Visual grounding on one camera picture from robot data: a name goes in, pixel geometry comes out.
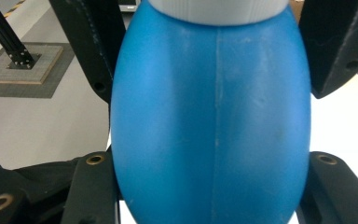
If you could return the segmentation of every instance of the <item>white cap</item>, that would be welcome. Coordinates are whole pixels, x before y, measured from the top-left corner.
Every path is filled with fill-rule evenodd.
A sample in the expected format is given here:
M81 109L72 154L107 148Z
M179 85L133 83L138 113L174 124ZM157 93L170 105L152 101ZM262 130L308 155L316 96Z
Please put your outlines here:
M289 0L149 0L158 11L206 25L243 25L281 13Z

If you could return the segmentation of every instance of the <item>blue plastic container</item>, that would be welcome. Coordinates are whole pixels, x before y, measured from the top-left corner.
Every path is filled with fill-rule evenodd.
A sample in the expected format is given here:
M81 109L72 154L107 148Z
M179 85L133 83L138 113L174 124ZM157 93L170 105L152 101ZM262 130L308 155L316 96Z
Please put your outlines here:
M139 224L286 223L308 171L310 79L290 8L207 26L147 1L113 86L118 184Z

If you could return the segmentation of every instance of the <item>bottle cap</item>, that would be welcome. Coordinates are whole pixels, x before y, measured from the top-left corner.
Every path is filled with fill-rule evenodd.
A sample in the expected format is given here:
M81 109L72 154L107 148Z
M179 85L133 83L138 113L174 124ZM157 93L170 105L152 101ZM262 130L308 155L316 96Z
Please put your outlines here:
M244 25L282 12L288 0L149 0L158 11L205 25Z

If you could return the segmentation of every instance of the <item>blue bottle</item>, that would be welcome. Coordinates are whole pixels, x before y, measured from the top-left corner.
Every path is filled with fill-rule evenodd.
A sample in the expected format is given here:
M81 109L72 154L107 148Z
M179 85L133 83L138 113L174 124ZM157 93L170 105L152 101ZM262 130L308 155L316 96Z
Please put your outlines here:
M189 2L144 0L120 51L111 131L124 200L140 224L286 223L310 143L292 12L287 1Z

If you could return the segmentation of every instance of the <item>floor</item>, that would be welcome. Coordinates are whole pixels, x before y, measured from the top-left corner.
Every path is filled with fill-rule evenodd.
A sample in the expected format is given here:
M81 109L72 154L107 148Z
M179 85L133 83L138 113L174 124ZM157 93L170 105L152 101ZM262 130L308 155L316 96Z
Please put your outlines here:
M9 18L22 41L67 43L46 0L24 4L30 5L21 6ZM20 24L16 13L32 17L29 21L34 23ZM322 100L312 97L311 102L310 150L339 156L358 175L358 76ZM105 150L107 109L74 58L52 99L0 98L0 163L14 169ZM122 223L134 223L128 210L123 213Z

